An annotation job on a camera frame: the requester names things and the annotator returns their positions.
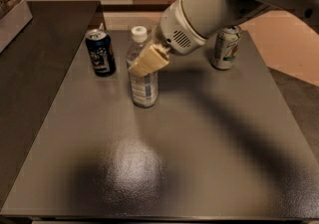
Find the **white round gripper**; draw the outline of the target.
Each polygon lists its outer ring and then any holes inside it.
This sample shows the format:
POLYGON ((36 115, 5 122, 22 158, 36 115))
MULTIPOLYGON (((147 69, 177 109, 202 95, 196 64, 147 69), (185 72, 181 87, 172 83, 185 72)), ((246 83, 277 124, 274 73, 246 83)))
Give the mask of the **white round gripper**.
POLYGON ((183 11, 182 0, 176 0, 163 12, 156 27, 155 36, 161 44, 150 44, 143 48, 129 66, 131 75, 141 78, 167 66, 168 47, 174 53, 188 55, 207 41, 188 22, 183 11))

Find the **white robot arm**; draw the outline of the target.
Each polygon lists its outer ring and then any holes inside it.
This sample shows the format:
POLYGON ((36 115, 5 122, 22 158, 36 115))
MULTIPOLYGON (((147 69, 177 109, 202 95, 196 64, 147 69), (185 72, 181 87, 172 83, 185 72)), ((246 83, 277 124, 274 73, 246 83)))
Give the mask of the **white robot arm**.
POLYGON ((176 0, 163 12, 152 39, 129 66, 144 77, 168 64, 170 53, 187 55, 217 31, 239 25, 267 10, 285 10, 319 32, 319 0, 176 0))

